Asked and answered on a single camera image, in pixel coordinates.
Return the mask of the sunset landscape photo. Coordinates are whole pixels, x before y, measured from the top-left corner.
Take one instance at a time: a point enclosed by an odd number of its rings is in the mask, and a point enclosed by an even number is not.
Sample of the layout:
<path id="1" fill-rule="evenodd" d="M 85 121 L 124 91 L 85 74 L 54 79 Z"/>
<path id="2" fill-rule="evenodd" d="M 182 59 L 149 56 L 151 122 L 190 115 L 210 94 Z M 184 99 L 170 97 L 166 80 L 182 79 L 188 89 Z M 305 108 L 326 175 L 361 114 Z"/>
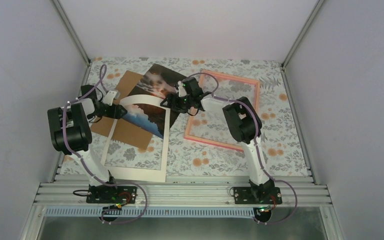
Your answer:
<path id="1" fill-rule="evenodd" d="M 163 138 L 166 111 L 150 104 L 130 104 L 124 107 L 127 114 L 122 118 L 153 135 Z"/>

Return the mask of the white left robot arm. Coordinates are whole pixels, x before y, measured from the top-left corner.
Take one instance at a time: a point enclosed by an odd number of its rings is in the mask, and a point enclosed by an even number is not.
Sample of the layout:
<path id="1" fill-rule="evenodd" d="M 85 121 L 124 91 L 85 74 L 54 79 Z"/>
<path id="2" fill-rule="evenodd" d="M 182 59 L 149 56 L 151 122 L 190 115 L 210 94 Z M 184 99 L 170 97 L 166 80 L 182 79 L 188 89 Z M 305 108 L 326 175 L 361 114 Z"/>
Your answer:
<path id="1" fill-rule="evenodd" d="M 90 150 L 93 141 L 90 120 L 104 117 L 119 120 L 127 114 L 127 110 L 114 100 L 120 92 L 116 89 L 97 95 L 97 87 L 87 84 L 80 88 L 81 96 L 68 103 L 67 106 L 51 108 L 47 111 L 47 119 L 51 143 L 55 150 L 71 156 L 85 171 L 91 187 L 103 185 L 99 196 L 111 203 L 119 197 L 119 188 L 109 170 Z"/>

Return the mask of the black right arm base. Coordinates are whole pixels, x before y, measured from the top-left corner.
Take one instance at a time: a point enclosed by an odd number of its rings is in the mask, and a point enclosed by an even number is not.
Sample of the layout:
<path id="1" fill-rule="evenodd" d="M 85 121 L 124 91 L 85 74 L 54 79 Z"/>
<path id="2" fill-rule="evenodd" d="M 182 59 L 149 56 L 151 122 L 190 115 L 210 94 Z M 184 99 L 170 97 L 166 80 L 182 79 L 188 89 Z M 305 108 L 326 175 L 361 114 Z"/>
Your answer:
<path id="1" fill-rule="evenodd" d="M 283 203 L 279 187 L 273 180 L 260 185 L 249 181 L 250 186 L 235 186 L 232 188 L 232 196 L 237 205 L 280 205 Z"/>

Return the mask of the pink wooden picture frame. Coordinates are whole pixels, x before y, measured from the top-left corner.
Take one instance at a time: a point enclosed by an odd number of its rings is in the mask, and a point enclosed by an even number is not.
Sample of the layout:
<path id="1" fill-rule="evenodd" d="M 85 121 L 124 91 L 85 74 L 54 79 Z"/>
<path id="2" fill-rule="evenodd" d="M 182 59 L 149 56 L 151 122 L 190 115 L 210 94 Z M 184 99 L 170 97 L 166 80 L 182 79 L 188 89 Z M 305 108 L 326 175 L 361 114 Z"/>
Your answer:
<path id="1" fill-rule="evenodd" d="M 214 95 L 224 99 L 236 100 L 246 97 L 254 109 L 259 110 L 261 87 L 259 80 L 210 70 L 202 72 L 203 74 L 198 76 L 198 83 L 204 92 L 216 89 Z M 231 150 L 243 150 L 231 136 L 221 107 L 215 111 L 194 110 L 193 113 L 194 116 L 188 118 L 184 139 Z"/>

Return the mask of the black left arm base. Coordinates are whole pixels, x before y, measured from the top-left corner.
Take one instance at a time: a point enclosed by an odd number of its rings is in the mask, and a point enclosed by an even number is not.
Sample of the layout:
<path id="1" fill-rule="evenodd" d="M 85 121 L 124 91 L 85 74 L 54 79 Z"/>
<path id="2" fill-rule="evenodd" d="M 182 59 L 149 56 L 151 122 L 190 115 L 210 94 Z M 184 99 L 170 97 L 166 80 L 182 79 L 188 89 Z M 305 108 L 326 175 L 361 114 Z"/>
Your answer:
<path id="1" fill-rule="evenodd" d="M 90 186 L 86 197 L 89 204 L 134 204 L 138 188 L 136 186 Z"/>

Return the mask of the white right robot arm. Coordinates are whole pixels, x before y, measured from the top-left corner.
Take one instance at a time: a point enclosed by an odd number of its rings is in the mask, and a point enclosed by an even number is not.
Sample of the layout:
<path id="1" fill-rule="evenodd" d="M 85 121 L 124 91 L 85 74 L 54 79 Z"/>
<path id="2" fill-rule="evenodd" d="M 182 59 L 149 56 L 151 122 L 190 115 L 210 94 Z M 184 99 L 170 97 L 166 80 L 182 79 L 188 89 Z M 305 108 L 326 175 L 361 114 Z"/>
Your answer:
<path id="1" fill-rule="evenodd" d="M 214 91 L 203 91 L 194 77 L 188 77 L 177 83 L 177 91 L 169 93 L 160 106 L 182 114 L 194 108 L 224 117 L 230 135 L 244 151 L 252 200 L 262 204 L 269 199 L 275 183 L 266 172 L 263 159 L 262 122 L 247 97 L 230 99 L 216 96 Z"/>

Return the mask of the clear acrylic sheet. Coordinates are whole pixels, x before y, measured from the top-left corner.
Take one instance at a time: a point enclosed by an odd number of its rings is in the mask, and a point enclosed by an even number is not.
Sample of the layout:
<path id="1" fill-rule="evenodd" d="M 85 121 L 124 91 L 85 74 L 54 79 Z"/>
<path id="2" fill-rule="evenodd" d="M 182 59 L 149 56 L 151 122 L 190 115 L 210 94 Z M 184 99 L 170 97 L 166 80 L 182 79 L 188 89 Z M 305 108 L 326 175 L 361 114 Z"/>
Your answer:
<path id="1" fill-rule="evenodd" d="M 176 92 L 175 85 L 185 78 L 185 75 L 155 63 L 141 77 L 130 94 L 150 95 L 165 99 L 168 94 Z M 161 129 L 164 127 L 166 116 L 164 109 L 144 103 L 138 103 L 136 106 L 147 115 L 147 119 L 151 123 Z"/>

